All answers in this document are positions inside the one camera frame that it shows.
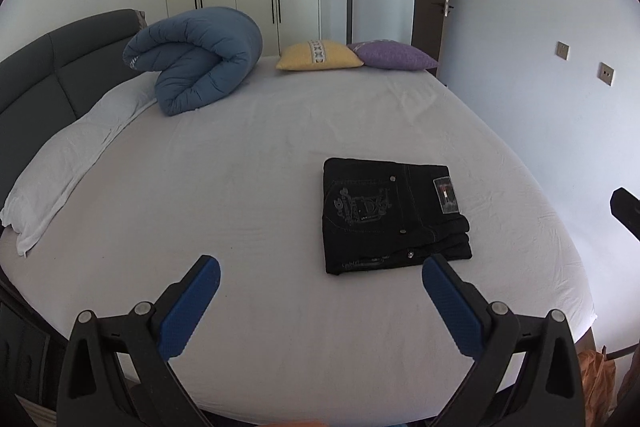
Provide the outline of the black denim pants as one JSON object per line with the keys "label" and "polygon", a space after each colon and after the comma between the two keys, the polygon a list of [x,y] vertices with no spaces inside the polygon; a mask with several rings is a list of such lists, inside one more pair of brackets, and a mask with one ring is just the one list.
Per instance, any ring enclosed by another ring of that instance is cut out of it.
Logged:
{"label": "black denim pants", "polygon": [[470,222],[446,166],[332,157],[322,187],[326,273],[412,267],[434,254],[472,258]]}

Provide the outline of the orange bag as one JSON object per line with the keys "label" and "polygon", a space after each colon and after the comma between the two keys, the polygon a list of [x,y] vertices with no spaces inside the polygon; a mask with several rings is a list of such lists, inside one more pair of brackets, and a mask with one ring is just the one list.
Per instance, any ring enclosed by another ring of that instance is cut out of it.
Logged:
{"label": "orange bag", "polygon": [[603,426],[617,405],[615,361],[610,360],[603,349],[580,352],[578,362],[584,391],[586,426]]}

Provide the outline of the white bed sheet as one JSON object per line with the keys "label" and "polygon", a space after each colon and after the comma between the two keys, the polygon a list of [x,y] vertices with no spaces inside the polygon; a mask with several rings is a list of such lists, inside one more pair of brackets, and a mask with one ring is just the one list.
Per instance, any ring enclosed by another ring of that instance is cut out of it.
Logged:
{"label": "white bed sheet", "polygon": [[444,165],[470,221],[454,266],[490,301],[575,337],[596,314],[582,259],[539,184],[426,72],[277,72],[262,60],[229,98],[138,116],[26,256],[1,239],[9,280],[68,334],[154,300],[202,254],[219,291],[172,362],[200,407],[248,423],[386,426],[435,415],[470,367],[417,267],[331,277],[322,167],[330,157]]}

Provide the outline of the white pillow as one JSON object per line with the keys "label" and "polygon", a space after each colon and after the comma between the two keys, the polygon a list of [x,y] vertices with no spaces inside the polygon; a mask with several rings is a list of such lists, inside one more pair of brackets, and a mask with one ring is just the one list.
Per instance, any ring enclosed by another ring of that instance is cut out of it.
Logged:
{"label": "white pillow", "polygon": [[17,234],[19,256],[27,256],[40,241],[76,185],[117,135],[156,103],[157,77],[156,72],[144,72],[119,84],[40,147],[1,209],[1,224]]}

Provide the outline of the blue rolled duvet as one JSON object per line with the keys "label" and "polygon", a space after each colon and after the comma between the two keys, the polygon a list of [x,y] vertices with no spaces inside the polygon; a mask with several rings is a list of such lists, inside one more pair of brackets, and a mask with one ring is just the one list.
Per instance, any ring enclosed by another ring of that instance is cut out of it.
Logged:
{"label": "blue rolled duvet", "polygon": [[245,13],[214,6],[141,29],[122,52],[137,72],[157,72],[160,110],[176,116],[227,98],[262,55],[262,33]]}

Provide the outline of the dark grey headboard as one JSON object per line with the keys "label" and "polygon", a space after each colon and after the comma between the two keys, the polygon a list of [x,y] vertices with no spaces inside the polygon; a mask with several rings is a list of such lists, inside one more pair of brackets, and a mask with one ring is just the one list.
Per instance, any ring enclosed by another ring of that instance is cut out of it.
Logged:
{"label": "dark grey headboard", "polygon": [[133,9],[89,16],[37,38],[1,62],[1,197],[51,136],[138,75],[122,61],[145,28]]}

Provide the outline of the purple pillow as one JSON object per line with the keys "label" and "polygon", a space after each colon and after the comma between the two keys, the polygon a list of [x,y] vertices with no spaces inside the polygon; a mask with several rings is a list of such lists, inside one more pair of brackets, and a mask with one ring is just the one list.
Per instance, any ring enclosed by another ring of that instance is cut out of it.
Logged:
{"label": "purple pillow", "polygon": [[388,69],[417,70],[436,69],[438,62],[424,51],[394,40],[372,40],[351,43],[347,46],[364,66]]}

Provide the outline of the yellow patterned pillow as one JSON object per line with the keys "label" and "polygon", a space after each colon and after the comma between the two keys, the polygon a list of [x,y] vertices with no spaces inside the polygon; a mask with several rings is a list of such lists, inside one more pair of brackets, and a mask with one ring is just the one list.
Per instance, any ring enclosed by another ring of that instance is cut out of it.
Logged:
{"label": "yellow patterned pillow", "polygon": [[282,72],[349,69],[363,61],[348,46],[332,40],[309,40],[288,46],[276,66]]}

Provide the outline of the wall socket plate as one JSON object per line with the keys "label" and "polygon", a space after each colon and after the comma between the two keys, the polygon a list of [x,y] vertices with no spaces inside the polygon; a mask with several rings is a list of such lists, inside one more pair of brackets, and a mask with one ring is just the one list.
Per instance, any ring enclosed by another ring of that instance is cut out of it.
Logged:
{"label": "wall socket plate", "polygon": [[613,67],[608,66],[608,64],[601,63],[598,69],[598,78],[606,83],[608,86],[614,81],[615,70]]}

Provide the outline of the wall switch plate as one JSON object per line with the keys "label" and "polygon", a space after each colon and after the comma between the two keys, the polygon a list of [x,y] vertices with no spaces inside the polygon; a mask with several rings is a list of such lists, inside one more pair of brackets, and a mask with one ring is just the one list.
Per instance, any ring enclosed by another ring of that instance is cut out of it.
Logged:
{"label": "wall switch plate", "polygon": [[565,42],[558,41],[556,43],[555,55],[562,58],[562,60],[567,61],[570,57],[570,46]]}

